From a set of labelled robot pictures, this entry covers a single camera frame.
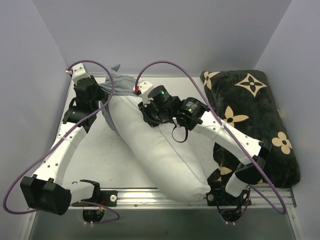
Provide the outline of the grey pillowcase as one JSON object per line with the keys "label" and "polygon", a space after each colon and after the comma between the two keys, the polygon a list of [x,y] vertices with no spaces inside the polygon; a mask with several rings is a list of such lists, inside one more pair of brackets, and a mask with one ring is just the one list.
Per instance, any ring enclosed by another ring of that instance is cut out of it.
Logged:
{"label": "grey pillowcase", "polygon": [[[136,79],[132,76],[122,75],[121,73],[119,73],[120,67],[121,65],[117,64],[113,66],[110,70],[110,73],[114,81],[113,96],[135,96],[135,94],[133,93],[133,88],[134,88]],[[104,92],[104,98],[101,100],[101,104],[100,104],[100,106],[102,107],[108,101],[109,95],[111,94],[111,91],[112,91],[112,83],[111,83],[110,77],[107,76],[105,78],[105,81],[103,83],[100,83],[99,85],[102,91]],[[117,131],[113,123],[113,120],[111,118],[108,105],[101,110],[101,113],[105,118],[105,121],[110,127],[110,129],[113,131]]]}

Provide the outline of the white pillow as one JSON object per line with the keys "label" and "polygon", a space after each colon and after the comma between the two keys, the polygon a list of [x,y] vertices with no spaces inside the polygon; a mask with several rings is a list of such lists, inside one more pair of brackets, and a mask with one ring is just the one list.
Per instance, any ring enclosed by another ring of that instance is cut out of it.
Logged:
{"label": "white pillow", "polygon": [[188,143],[172,138],[170,124],[151,127],[144,122],[140,102],[134,96],[112,97],[108,113],[115,131],[162,194],[181,203],[199,202],[211,188],[198,157]]}

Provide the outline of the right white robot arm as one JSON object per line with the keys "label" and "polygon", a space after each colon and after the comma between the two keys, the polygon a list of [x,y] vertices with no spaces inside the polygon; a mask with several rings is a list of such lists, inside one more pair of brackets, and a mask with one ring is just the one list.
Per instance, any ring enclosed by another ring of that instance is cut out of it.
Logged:
{"label": "right white robot arm", "polygon": [[151,127],[174,124],[186,132],[201,134],[234,155],[238,161],[235,172],[222,191],[222,200],[232,205],[248,186],[259,181],[272,145],[267,140],[254,139],[214,116],[207,105],[194,97],[180,99],[172,96],[163,85],[153,86],[144,81],[133,89],[142,98],[138,104],[143,119]]}

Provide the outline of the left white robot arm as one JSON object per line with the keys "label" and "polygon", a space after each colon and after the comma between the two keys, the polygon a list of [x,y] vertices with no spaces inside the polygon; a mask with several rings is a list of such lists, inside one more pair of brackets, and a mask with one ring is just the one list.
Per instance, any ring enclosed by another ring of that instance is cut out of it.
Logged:
{"label": "left white robot arm", "polygon": [[74,180],[63,185],[68,165],[80,142],[89,132],[97,116],[104,94],[93,76],[77,80],[71,100],[60,126],[55,148],[42,160],[31,177],[25,176],[20,188],[28,207],[63,215],[72,204],[85,201],[90,206],[102,199],[100,184],[93,180]]}

